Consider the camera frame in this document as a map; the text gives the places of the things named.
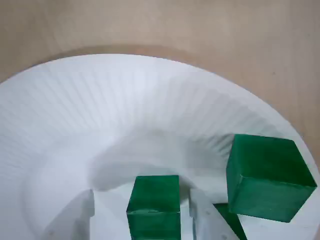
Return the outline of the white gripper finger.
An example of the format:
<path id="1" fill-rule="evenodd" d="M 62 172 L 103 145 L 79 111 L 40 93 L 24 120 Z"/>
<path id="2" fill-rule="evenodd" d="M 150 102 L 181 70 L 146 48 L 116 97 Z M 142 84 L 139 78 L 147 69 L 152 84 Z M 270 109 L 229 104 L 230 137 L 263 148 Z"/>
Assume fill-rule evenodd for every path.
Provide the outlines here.
<path id="1" fill-rule="evenodd" d="M 45 240 L 89 240 L 90 221 L 95 215 L 93 190 L 78 194 L 53 219 L 43 233 Z"/>
<path id="2" fill-rule="evenodd" d="M 195 240 L 231 240 L 232 229 L 214 207 L 211 200 L 200 190 L 189 191 L 189 213 L 193 220 Z"/>

